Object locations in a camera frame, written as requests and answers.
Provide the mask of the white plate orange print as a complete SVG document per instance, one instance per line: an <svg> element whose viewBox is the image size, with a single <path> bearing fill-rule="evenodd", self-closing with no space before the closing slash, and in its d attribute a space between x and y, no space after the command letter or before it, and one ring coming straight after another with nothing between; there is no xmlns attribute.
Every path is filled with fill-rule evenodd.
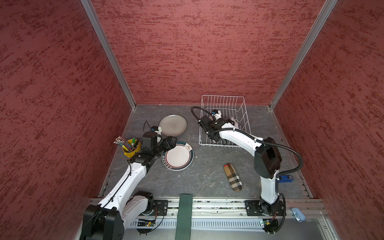
<svg viewBox="0 0 384 240"><path fill-rule="evenodd" d="M236 128L239 128L239 123L236 119L234 118L231 118L231 120L233 121L233 125L236 127Z"/></svg>

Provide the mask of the white plate green red rim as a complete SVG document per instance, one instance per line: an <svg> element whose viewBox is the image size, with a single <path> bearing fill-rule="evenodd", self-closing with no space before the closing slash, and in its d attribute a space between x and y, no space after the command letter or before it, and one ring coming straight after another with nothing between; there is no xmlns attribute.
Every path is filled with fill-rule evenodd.
<svg viewBox="0 0 384 240"><path fill-rule="evenodd" d="M162 163L171 171L181 171L188 168L193 159L193 148L183 141L177 141L173 149L162 154Z"/></svg>

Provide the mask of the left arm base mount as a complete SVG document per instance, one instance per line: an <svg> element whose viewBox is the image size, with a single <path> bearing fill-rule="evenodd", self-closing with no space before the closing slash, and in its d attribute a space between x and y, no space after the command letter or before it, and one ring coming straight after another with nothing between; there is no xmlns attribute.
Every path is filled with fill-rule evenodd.
<svg viewBox="0 0 384 240"><path fill-rule="evenodd" d="M168 211L168 205L168 200L154 200L152 210L150 210L149 212L142 213L140 214L140 216L166 216Z"/></svg>

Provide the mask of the plain grey ceramic plate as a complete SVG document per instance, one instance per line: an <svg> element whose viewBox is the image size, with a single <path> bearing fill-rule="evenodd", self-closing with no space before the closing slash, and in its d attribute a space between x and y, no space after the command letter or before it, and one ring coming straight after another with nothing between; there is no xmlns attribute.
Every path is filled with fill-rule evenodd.
<svg viewBox="0 0 384 240"><path fill-rule="evenodd" d="M187 129L187 126L186 119L180 115L166 116L159 123L159 127L162 129L162 134L172 137L182 135Z"/></svg>

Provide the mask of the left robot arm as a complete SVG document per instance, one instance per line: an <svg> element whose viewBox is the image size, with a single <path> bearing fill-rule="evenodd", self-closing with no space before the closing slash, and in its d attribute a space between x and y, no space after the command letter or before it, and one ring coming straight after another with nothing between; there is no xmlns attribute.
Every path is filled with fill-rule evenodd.
<svg viewBox="0 0 384 240"><path fill-rule="evenodd" d="M156 132L144 133L141 149L130 157L129 166L118 183L96 206L87 207L83 216L81 240L121 240L127 226L140 214L153 210L153 194L135 193L134 190L157 157L177 145L175 137L168 136L161 141L158 138Z"/></svg>

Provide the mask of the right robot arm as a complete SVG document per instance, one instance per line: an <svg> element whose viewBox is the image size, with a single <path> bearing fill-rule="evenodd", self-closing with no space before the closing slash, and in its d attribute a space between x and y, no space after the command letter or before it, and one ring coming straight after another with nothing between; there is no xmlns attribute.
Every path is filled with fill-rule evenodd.
<svg viewBox="0 0 384 240"><path fill-rule="evenodd" d="M272 138L255 137L234 125L232 120L203 116L198 120L210 140L227 140L246 150L254 158L255 172L261 178L261 196L259 211L265 216L272 216L278 208L277 174L281 168L282 157L276 142Z"/></svg>

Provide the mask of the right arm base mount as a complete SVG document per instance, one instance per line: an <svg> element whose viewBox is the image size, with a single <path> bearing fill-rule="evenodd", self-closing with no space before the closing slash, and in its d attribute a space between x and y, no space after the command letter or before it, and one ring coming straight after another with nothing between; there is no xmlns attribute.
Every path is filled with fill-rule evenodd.
<svg viewBox="0 0 384 240"><path fill-rule="evenodd" d="M272 205L259 200L245 201L245 210L249 217L282 217L285 215L285 206L281 200L277 200Z"/></svg>

